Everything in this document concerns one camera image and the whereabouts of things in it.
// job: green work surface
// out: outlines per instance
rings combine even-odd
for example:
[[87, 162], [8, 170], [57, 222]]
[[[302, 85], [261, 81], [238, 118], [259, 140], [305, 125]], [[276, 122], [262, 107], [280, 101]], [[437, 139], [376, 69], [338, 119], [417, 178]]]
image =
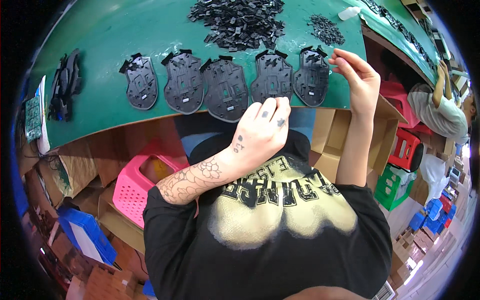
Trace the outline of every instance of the green work surface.
[[[383, 36], [385, 39], [394, 44], [397, 48], [402, 50], [405, 54], [412, 59], [416, 65], [423, 71], [423, 73], [430, 79], [430, 81], [435, 84], [437, 78], [436, 70], [432, 70], [427, 64], [427, 61], [423, 56], [418, 52], [415, 46], [407, 41], [400, 30], [395, 30], [387, 19], [381, 17], [378, 14], [372, 12], [368, 6], [360, 0], [346, 0], [352, 6], [361, 7], [362, 10], [360, 15], [365, 20], [368, 27], [373, 31]], [[438, 64], [440, 55], [438, 54], [435, 46], [432, 43], [432, 40], [425, 33], [423, 28], [415, 21], [411, 13], [407, 8], [402, 4], [400, 0], [375, 0], [378, 5], [384, 6], [392, 16], [399, 20], [403, 26], [410, 31], [418, 43], [423, 47], [425, 52], [428, 54], [430, 59], [435, 65]]]
[[[231, 55], [243, 67], [248, 87], [256, 78], [255, 55], [265, 50], [248, 49], [229, 53], [216, 44], [204, 43], [209, 27], [203, 22], [191, 22], [186, 15], [195, 0], [82, 0], [77, 1], [45, 43], [32, 70], [33, 83], [46, 75], [45, 107], [51, 97], [51, 83], [60, 57], [75, 48], [81, 51], [82, 92], [74, 98], [70, 122], [47, 121], [50, 148], [66, 144], [80, 137], [123, 124], [176, 114], [163, 96], [167, 72], [160, 63], [168, 53], [191, 49], [193, 55], [205, 62], [209, 57]], [[342, 49], [355, 52], [366, 59], [361, 33], [360, 17], [341, 21], [337, 14], [350, 6], [342, 0], [286, 1], [284, 11], [276, 20], [286, 22], [286, 35], [277, 40], [277, 49], [287, 53], [287, 61], [294, 70], [300, 65], [300, 50], [321, 44], [311, 35], [307, 26], [312, 13], [321, 14], [334, 23], [345, 36]], [[322, 44], [330, 55], [333, 47]], [[125, 95], [127, 80], [119, 68], [125, 59], [137, 52], [150, 56], [157, 74], [158, 99], [149, 110], [133, 108]], [[347, 81], [333, 73], [322, 107], [349, 108]], [[304, 106], [294, 94], [292, 106]]]

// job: white plastic bottle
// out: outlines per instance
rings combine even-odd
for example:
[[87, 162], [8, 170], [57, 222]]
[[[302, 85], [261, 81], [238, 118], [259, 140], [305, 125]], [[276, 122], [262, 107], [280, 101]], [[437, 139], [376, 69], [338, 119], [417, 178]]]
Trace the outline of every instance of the white plastic bottle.
[[357, 14], [359, 14], [360, 10], [361, 10], [361, 8], [358, 7], [358, 6], [353, 6], [353, 7], [350, 6], [347, 9], [345, 9], [344, 11], [339, 12], [338, 17], [340, 18], [340, 20], [345, 21], [345, 20], [350, 19], [351, 17], [354, 17]]

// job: black t-shirt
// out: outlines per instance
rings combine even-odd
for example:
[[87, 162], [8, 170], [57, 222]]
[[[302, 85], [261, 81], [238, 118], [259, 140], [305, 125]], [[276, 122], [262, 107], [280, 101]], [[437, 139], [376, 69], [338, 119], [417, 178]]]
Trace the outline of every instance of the black t-shirt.
[[[214, 136], [190, 163], [231, 142]], [[334, 185], [308, 166], [310, 143], [286, 146], [244, 178], [188, 205], [157, 187], [144, 211], [145, 261], [159, 299], [283, 299], [305, 288], [346, 288], [371, 299], [392, 261], [387, 221], [372, 191]]]

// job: wire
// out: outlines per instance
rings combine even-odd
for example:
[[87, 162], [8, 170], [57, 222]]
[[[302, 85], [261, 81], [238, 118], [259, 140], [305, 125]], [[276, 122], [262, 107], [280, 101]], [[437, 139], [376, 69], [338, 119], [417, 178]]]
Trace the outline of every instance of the wire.
[[140, 254], [138, 253], [138, 251], [136, 249], [135, 250], [135, 253], [137, 253], [137, 256], [138, 256], [138, 259], [140, 260], [140, 267], [142, 268], [142, 271], [148, 275], [148, 273], [144, 270], [144, 265], [142, 263], [142, 258], [140, 257]]

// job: graphic print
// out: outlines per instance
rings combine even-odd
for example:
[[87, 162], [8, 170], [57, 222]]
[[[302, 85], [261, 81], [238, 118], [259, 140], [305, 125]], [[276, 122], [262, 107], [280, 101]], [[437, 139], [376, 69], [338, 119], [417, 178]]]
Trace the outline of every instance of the graphic print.
[[349, 234], [357, 215], [331, 182], [305, 167], [279, 156], [226, 186], [208, 220], [215, 239], [240, 250], [258, 248], [283, 230], [304, 239], [326, 226]]

